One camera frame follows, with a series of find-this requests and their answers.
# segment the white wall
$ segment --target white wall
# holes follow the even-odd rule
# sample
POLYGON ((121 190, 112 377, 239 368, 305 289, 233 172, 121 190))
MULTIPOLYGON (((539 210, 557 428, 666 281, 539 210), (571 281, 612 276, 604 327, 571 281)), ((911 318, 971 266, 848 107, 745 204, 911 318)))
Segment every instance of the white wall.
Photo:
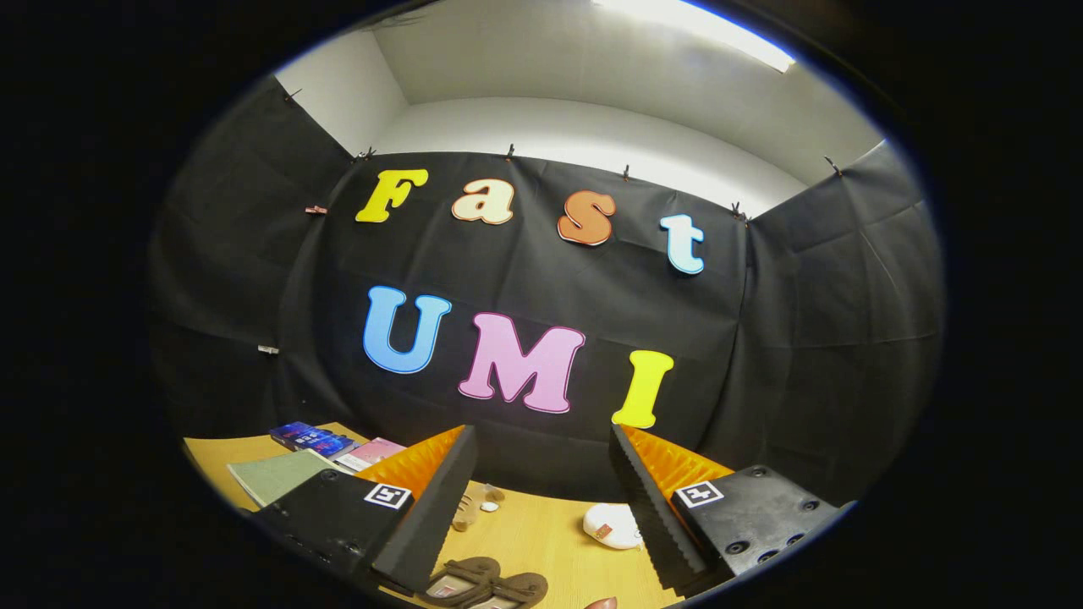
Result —
POLYGON ((369 31, 330 40, 275 72, 293 100, 342 147, 356 155, 408 107, 369 31))
POLYGON ((699 131, 608 106, 535 98, 478 98, 409 106, 378 154, 465 151, 546 158, 622 172, 755 217, 807 186, 778 167, 699 131))

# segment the light blue letter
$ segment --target light blue letter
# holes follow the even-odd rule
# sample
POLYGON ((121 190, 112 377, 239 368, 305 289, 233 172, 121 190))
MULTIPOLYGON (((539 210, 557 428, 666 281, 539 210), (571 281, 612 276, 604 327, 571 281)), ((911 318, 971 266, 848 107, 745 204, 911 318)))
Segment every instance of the light blue letter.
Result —
POLYGON ((391 324, 395 310, 406 302, 406 295, 393 287, 378 285, 368 290, 368 319, 365 320, 365 354, 383 370, 399 374, 414 374, 429 365, 436 345, 440 318, 452 310, 452 303, 435 296, 418 296, 414 304, 421 311, 414 335, 414 348, 400 353, 391 348, 391 324))
POLYGON ((682 273, 694 275, 703 270, 703 260, 692 255, 692 242, 703 243, 703 231, 692 225, 688 213, 679 213, 662 219, 662 228, 669 231, 666 254, 669 262, 682 273))

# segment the pink letter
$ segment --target pink letter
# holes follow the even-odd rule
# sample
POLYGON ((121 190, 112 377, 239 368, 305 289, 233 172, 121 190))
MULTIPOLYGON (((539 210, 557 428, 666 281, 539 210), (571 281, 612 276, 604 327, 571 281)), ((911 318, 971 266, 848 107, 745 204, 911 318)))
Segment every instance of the pink letter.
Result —
POLYGON ((570 404, 567 376, 572 359, 587 337, 570 327, 551 327, 546 331, 531 352, 523 355, 519 335, 510 318, 497 313, 474 315, 478 326, 478 352, 474 354, 470 378, 459 384, 459 392, 469 398, 487 400, 496 391, 488 384, 496 371, 505 402, 512 402, 531 378, 534 389, 523 398, 526 407, 545 413, 566 413, 570 404))

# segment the orange foam pad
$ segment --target orange foam pad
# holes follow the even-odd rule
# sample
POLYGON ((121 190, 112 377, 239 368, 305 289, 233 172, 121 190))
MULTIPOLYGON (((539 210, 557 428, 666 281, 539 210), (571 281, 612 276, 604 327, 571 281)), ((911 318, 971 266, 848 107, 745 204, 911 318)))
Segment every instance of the orange foam pad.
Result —
MULTIPOLYGON (((733 474, 729 467, 719 465, 668 440, 652 436, 642 429, 627 425, 622 425, 621 429, 624 430, 628 441, 636 449, 636 453, 639 454, 639 459, 643 462, 651 479, 662 491, 662 495, 666 497, 670 509, 674 509, 671 497, 677 489, 733 474)), ((680 518, 680 514, 676 509, 674 509, 674 514, 680 518)))
POLYGON ((416 502, 421 498, 426 487, 429 485, 429 480, 432 479, 436 468, 447 456, 447 451, 452 449, 455 440, 465 428, 465 425, 460 425, 422 440, 370 467, 366 467, 354 476, 373 482, 409 489, 416 502))

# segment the screw hole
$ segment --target screw hole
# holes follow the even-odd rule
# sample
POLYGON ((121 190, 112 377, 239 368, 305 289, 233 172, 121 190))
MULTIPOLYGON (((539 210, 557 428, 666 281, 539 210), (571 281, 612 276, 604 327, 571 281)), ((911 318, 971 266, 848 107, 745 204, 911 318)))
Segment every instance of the screw hole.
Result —
POLYGON ((726 554, 741 554, 748 549, 748 542, 733 542, 726 546, 726 554))

